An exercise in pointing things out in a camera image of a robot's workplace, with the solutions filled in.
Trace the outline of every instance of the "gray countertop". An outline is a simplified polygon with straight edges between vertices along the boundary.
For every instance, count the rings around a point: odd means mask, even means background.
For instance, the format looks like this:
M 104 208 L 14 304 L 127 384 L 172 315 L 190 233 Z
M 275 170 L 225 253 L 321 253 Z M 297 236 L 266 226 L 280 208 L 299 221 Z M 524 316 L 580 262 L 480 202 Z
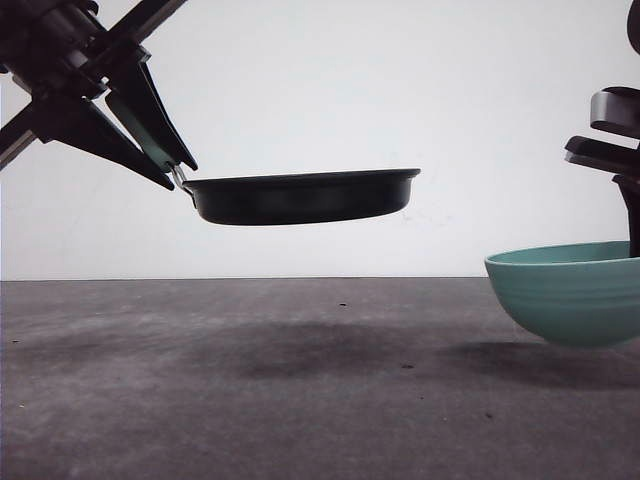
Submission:
M 486 279 L 2 285 L 2 479 L 640 478 L 640 341 Z

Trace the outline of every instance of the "frying pan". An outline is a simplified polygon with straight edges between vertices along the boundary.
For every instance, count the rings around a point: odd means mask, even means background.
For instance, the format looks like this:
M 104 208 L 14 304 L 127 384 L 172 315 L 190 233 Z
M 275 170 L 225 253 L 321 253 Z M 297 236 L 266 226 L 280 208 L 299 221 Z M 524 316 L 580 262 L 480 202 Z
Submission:
M 291 225 L 375 217 L 404 208 L 419 169 L 366 170 L 210 180 L 174 179 L 205 220 Z

